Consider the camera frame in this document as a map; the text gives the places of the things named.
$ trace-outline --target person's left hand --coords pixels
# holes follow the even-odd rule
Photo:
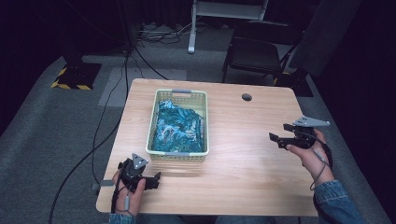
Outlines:
[[[120,171],[117,171],[113,176],[114,185],[117,184],[117,179],[119,178],[119,173],[120,173]],[[125,185],[122,183],[122,180],[120,180],[118,190],[121,189],[121,191],[119,193],[119,198],[117,199],[117,203],[116,203],[116,213],[123,214],[126,216],[133,215],[134,217],[136,217],[137,214],[139,214],[140,204],[142,202],[143,192],[145,191],[145,186],[146,186],[146,179],[143,178],[137,184],[136,191],[131,192],[127,188],[125,188]],[[125,211],[126,195],[129,196],[128,211]]]

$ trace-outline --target wooden table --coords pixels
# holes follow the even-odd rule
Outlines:
[[[204,161],[152,161],[146,152],[151,110],[158,89],[207,92],[209,154]],[[243,93],[252,96],[250,102]],[[187,81],[135,79],[106,168],[136,153],[149,164],[145,176],[162,172],[160,186],[145,191],[141,213],[181,215],[316,216],[310,174],[268,133],[302,115],[291,89]],[[114,186],[102,187],[96,203],[109,212]]]

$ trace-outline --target denim sleeve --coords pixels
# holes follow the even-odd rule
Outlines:
[[[333,180],[315,187],[319,223],[365,223],[340,181]]]
[[[125,216],[122,214],[110,214],[109,224],[135,224],[134,217]]]

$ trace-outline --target dark background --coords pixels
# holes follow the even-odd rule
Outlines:
[[[69,1],[87,20],[111,36],[92,28],[65,1],[53,2],[81,55],[122,45],[115,1],[98,0],[93,5],[88,1]],[[189,12],[191,1],[132,2],[143,4],[140,6],[144,10],[134,12],[143,21],[169,26],[190,22],[190,14],[177,12]],[[270,4],[267,15],[280,21],[295,21],[304,27],[315,3],[277,1]],[[50,19],[46,1],[6,0],[1,1],[0,8],[1,134],[37,78],[62,52],[59,32],[54,29],[59,24]],[[313,77],[356,162],[392,221],[396,221],[390,210],[396,200],[395,9],[395,1],[363,1],[324,73]]]

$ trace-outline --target blue cloth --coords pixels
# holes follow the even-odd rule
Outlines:
[[[365,223],[355,204],[349,199],[347,191],[338,180],[329,181],[315,187],[315,197],[318,202],[318,209],[324,214],[318,213],[318,223],[331,223],[330,217],[337,223]],[[138,224],[185,224],[178,216],[172,215],[142,215]],[[241,217],[241,216],[219,216],[216,224],[262,224],[275,223],[272,217]]]
[[[174,105],[170,100],[158,103],[157,128],[151,150],[163,152],[203,152],[204,119],[192,109]]]

